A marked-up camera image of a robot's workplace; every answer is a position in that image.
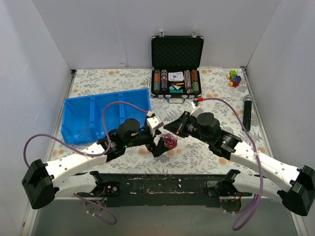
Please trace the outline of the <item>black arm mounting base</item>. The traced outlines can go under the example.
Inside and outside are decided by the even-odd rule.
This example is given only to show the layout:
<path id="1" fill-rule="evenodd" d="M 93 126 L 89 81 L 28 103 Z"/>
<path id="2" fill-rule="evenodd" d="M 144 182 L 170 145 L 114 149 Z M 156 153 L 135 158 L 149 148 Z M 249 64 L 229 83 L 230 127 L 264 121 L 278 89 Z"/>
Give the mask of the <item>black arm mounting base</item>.
<path id="1" fill-rule="evenodd" d="M 92 171 L 92 189 L 81 197 L 105 198 L 107 207 L 220 207 L 220 197 L 234 197 L 227 175 L 101 174 Z"/>

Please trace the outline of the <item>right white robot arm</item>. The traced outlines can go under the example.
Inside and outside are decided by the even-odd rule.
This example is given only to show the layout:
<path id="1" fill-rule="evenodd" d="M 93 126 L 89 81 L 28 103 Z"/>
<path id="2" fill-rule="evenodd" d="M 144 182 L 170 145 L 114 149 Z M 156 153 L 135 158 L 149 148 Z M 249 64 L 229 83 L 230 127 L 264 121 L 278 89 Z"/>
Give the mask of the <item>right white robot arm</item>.
<path id="1" fill-rule="evenodd" d="M 265 178 L 263 196 L 280 200 L 295 214 L 308 215 L 315 200 L 315 171 L 311 167 L 300 169 L 265 154 L 255 158 L 254 150 L 239 137 L 222 130 L 212 113 L 194 117 L 184 112 L 164 129 L 182 138 L 192 136 L 208 144 L 213 154 L 261 173 Z"/>

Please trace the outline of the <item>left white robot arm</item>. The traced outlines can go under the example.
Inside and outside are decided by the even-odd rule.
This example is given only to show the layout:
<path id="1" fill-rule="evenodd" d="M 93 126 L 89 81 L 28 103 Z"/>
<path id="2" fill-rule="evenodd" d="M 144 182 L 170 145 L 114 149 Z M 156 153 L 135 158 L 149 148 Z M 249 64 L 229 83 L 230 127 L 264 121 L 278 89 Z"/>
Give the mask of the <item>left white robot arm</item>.
<path id="1" fill-rule="evenodd" d="M 164 138 L 154 142 L 161 134 L 164 123 L 159 116 L 146 117 L 144 126 L 134 118 L 128 118 L 117 129 L 109 131 L 104 138 L 84 150 L 74 149 L 74 154 L 55 161 L 40 159 L 27 164 L 28 170 L 22 179 L 22 186 L 33 209 L 50 204 L 57 196 L 78 192 L 91 193 L 98 197 L 104 193 L 103 182 L 84 177 L 81 171 L 105 164 L 124 155 L 127 148 L 145 145 L 153 157 L 159 157 L 171 149 Z"/>

